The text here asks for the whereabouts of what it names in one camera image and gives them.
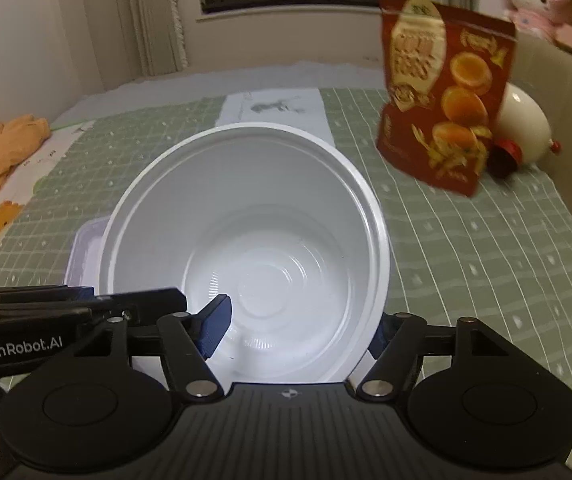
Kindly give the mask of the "beige curtain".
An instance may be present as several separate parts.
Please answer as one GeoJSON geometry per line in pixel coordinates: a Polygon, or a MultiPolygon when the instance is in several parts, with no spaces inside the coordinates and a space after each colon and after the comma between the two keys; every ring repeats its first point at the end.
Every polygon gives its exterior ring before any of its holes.
{"type": "Polygon", "coordinates": [[[161,76],[188,67],[179,0],[128,0],[142,73],[161,76]]]}

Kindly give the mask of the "small dark red object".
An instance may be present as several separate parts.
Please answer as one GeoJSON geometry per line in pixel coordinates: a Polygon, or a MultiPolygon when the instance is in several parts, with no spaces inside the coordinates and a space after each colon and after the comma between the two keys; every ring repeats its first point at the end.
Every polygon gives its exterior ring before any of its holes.
{"type": "Polygon", "coordinates": [[[493,142],[487,158],[487,172],[496,180],[506,180],[518,171],[522,162],[520,146],[510,140],[499,138],[493,142]]]}

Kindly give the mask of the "pink plush toy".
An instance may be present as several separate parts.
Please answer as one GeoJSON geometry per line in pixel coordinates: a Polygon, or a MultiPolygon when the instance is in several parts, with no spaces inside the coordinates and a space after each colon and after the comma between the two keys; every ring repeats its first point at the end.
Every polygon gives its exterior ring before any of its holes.
{"type": "Polygon", "coordinates": [[[517,30],[553,42],[557,31],[572,22],[572,0],[508,0],[504,11],[517,30]]]}

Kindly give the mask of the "white egg shaped lamp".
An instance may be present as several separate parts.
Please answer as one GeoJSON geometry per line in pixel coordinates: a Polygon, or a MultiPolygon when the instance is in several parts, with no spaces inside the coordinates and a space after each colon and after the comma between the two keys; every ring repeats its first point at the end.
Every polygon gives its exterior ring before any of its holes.
{"type": "Polygon", "coordinates": [[[562,151],[560,143],[553,139],[540,105],[510,82],[505,88],[493,136],[495,144],[507,151],[518,166],[535,164],[548,154],[559,155],[562,151]]]}

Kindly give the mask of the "white plastic noodle bowl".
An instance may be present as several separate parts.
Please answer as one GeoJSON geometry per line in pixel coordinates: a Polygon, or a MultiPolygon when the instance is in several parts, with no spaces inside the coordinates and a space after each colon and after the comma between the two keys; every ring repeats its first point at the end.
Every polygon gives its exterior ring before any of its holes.
{"type": "Polygon", "coordinates": [[[223,382],[341,382],[388,292],[379,201],[333,145],[239,122],[190,136],[141,171],[103,234],[103,294],[174,287],[190,311],[231,298],[211,358],[223,382]]]}

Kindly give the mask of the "red rectangular foil tray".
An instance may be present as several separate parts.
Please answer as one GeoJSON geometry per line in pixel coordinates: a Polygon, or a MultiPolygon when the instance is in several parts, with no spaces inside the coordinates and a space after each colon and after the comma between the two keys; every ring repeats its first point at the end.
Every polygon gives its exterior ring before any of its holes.
{"type": "Polygon", "coordinates": [[[101,244],[108,221],[108,217],[92,219],[78,229],[65,270],[65,285],[98,287],[101,244]]]}

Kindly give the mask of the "green checked tablecloth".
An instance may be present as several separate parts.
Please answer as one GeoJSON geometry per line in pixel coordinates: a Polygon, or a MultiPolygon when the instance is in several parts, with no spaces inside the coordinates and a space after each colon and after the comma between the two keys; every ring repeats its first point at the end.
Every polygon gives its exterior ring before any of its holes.
{"type": "MultiPolygon", "coordinates": [[[[507,185],[484,179],[470,198],[431,188],[378,154],[382,91],[318,90],[336,147],[386,216],[387,311],[432,324],[481,318],[572,388],[572,215],[553,181],[530,168],[507,185]]],[[[0,191],[23,207],[0,233],[0,286],[64,283],[78,229],[110,214],[152,159],[216,126],[225,98],[89,113],[52,128],[0,191]]]]}

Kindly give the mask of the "white deer table runner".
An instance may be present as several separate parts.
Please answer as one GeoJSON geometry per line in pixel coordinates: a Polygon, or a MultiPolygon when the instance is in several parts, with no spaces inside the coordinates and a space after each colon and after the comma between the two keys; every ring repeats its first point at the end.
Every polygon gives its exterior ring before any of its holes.
{"type": "Polygon", "coordinates": [[[306,131],[335,145],[318,89],[267,89],[226,96],[216,126],[273,122],[306,131]]]}

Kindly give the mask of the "red quail eggs bag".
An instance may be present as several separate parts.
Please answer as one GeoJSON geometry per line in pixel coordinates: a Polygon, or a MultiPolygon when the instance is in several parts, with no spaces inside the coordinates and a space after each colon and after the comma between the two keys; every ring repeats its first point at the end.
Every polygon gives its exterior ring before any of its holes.
{"type": "Polygon", "coordinates": [[[432,0],[380,0],[388,101],[377,148],[436,188],[476,193],[516,47],[513,23],[432,0]]]}

